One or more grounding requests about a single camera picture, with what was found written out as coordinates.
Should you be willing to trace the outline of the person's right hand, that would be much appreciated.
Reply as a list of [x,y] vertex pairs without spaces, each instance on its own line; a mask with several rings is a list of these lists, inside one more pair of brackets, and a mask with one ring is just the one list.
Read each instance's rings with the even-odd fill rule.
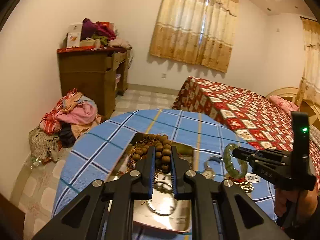
[[276,187],[274,213],[278,217],[281,217],[286,212],[287,201],[297,204],[297,220],[299,222],[305,221],[310,218],[317,209],[317,189],[315,187],[312,191],[285,191]]

